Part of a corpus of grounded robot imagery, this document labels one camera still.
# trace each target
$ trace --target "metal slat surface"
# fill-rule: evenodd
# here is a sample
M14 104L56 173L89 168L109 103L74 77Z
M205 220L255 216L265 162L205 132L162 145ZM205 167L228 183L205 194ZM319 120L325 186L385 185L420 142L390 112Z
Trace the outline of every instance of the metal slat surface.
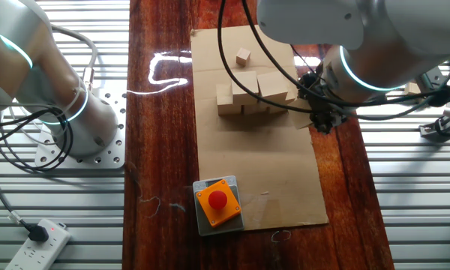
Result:
M52 23L82 32L97 44L95 88L113 91L127 87L128 0L37 3ZM90 49L63 34L54 37L81 76ZM404 108L368 107L358 113L383 116ZM418 132L419 125L435 121L442 111L424 109L399 119L361 121L397 270L450 270L450 140L432 143ZM30 124L25 130L38 138L35 126ZM35 142L18 133L10 143L21 158L32 162ZM70 244L52 269L121 269L123 172L57 171L46 177L16 169L0 155L2 189L18 212L30 223L41 218L63 222L72 232ZM0 204L0 269L26 238L26 232L14 226L7 215Z

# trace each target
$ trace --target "red button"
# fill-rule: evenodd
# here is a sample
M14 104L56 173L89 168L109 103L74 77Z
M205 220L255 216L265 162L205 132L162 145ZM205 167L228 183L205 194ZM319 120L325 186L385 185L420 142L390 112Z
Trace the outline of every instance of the red button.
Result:
M208 196L208 204L215 210L220 210L227 205L227 195L223 191L216 190Z

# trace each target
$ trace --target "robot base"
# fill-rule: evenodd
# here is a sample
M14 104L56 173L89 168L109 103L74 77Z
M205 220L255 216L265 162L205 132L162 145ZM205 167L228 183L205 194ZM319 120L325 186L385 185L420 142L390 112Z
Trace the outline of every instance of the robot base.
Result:
M89 157L67 157L58 169L120 169L125 164L125 129L126 129L126 91L107 91L106 89L94 90L94 95L106 101L115 111L118 118L117 134L113 141L101 152ZM53 142L52 136L46 132L40 133L41 142ZM35 164L42 166L53 160L60 152L57 145L38 145Z

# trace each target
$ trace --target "emergency stop button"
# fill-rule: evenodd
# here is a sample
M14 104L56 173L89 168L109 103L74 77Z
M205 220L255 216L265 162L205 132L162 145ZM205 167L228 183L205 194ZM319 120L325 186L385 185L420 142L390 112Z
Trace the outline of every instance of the emergency stop button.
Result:
M210 193L208 204L215 210L220 210L227 205L227 195L221 190Z
M197 192L196 198L213 228L242 212L239 201L225 179Z

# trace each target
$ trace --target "plug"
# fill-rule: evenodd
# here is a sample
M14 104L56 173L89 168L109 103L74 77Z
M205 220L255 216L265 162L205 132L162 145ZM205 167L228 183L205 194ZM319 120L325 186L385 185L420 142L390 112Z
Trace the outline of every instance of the plug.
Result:
M45 242L48 240L48 232L47 229L37 225L30 230L28 237L35 242Z

